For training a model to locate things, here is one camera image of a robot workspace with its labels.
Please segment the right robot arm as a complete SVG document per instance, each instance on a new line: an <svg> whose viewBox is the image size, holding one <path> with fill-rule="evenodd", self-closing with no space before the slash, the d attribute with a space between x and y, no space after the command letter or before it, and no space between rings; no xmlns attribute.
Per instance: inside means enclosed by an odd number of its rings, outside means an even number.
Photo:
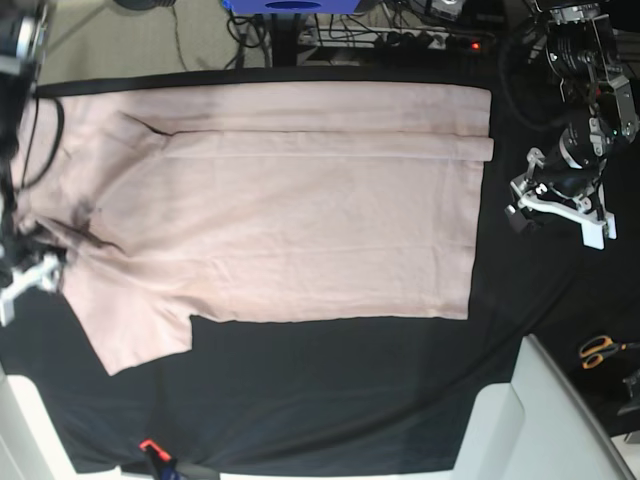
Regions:
<svg viewBox="0 0 640 480"><path fill-rule="evenodd" d="M54 1L1 3L1 324L15 318L14 303L32 288L54 292L64 262L61 249L23 233L14 223L17 196L38 183L49 170L64 129L64 112L55 101L57 130L45 166L32 180L16 185L12 161L19 151L19 132L30 100L37 100L37 80L44 60Z"/></svg>

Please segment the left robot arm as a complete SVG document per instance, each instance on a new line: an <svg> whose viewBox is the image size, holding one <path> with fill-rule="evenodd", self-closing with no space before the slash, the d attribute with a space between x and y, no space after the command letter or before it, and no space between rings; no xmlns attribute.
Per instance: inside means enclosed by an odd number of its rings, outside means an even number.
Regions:
<svg viewBox="0 0 640 480"><path fill-rule="evenodd" d="M526 171L510 182L512 201L505 214L519 233L535 230L551 215L562 217L580 226L584 246L601 250L617 237L615 216L605 204L603 172L609 158L639 133L631 82L600 2L534 1L531 8L531 16L503 41L498 74L522 124L561 134L548 152L529 150ZM558 80L564 106L548 120L531 118L515 98L515 67L537 61Z"/></svg>

